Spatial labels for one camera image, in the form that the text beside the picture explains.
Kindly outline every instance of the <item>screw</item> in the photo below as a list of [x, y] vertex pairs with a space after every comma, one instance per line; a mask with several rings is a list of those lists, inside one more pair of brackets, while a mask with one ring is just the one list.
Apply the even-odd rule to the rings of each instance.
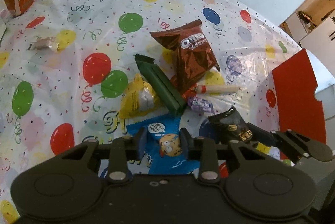
[[109, 177], [113, 180], [123, 180], [126, 178], [126, 174], [121, 171], [114, 171], [109, 174]]
[[169, 181], [166, 180], [166, 179], [162, 179], [162, 180], [160, 180], [160, 184], [168, 184], [168, 183], [169, 183]]
[[149, 183], [151, 186], [153, 186], [153, 187], [156, 187], [156, 186], [158, 186], [159, 185], [159, 183], [158, 182], [150, 182]]
[[214, 171], [205, 171], [202, 172], [201, 176], [206, 180], [214, 180], [217, 179], [219, 175]]

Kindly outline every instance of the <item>oreo logo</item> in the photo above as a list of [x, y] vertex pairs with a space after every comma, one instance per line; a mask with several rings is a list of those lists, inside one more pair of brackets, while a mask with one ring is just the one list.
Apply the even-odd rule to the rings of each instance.
[[204, 37], [205, 36], [202, 33], [193, 34], [191, 36], [188, 36], [184, 40], [182, 40], [180, 42], [180, 46], [181, 46], [182, 49], [187, 49], [192, 43], [194, 43], [195, 41], [200, 40]]

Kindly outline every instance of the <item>cabinet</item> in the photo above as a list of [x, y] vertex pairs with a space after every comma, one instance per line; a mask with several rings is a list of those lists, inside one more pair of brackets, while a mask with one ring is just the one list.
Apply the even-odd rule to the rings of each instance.
[[312, 52], [335, 75], [335, 12], [300, 40], [302, 48]]

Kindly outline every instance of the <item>green snack wrapper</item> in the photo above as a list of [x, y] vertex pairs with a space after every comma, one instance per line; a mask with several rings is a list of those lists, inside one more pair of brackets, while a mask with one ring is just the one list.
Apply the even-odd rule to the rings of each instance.
[[181, 116], [187, 104], [160, 67], [154, 63], [154, 60], [145, 55], [135, 55], [135, 62], [139, 71], [150, 83], [160, 100], [172, 115]]

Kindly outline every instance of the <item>table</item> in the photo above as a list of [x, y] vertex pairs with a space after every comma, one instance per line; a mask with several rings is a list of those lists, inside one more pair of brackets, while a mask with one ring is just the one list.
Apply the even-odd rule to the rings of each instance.
[[[0, 47], [0, 199], [6, 208], [12, 206], [9, 186], [18, 173], [83, 140], [111, 142], [127, 133], [127, 124], [167, 112], [119, 119], [121, 94], [100, 89], [104, 77], [98, 73], [111, 70], [117, 78], [110, 84], [125, 89], [138, 73], [136, 53], [155, 58], [169, 78], [174, 75], [170, 52], [150, 31], [201, 19], [221, 67], [202, 83], [241, 87], [236, 95], [210, 95], [216, 112], [233, 104], [247, 122], [265, 130], [279, 129], [271, 70], [300, 50], [237, 0], [36, 0], [20, 17], [11, 19], [7, 10], [1, 16], [8, 27]], [[27, 50], [30, 42], [48, 36], [56, 36], [60, 51]], [[198, 136], [204, 120], [186, 110], [180, 127]], [[145, 161], [129, 168], [147, 172]], [[14, 209], [10, 213], [17, 216]]]

